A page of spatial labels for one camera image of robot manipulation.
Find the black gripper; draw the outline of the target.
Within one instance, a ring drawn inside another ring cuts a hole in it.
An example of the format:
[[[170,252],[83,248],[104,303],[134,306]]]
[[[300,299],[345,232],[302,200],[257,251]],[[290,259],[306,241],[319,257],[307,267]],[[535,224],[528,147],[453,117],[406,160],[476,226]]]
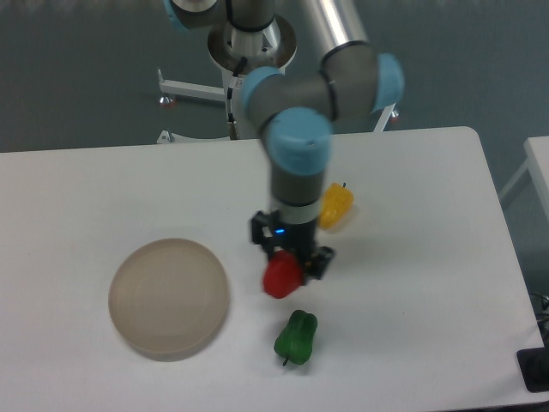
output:
[[[276,250],[291,253],[302,269],[302,282],[322,280],[335,250],[328,246],[316,246],[317,219],[299,224],[284,222],[279,210],[270,215],[258,210],[250,219],[250,239],[270,261]]]

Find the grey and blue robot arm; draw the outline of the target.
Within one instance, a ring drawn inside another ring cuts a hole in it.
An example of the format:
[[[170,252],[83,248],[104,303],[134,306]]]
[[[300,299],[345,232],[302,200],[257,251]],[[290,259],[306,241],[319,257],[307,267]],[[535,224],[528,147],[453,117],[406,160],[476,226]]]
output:
[[[335,253],[316,241],[332,125],[397,103],[405,81],[398,60],[371,45],[352,1],[304,1],[320,54],[305,77],[282,72],[278,57],[296,45],[271,1],[167,1],[171,24],[210,30],[211,58],[232,79],[230,124],[248,124],[270,165],[270,210],[250,220],[250,237],[266,254],[264,288],[275,294],[319,279]]]

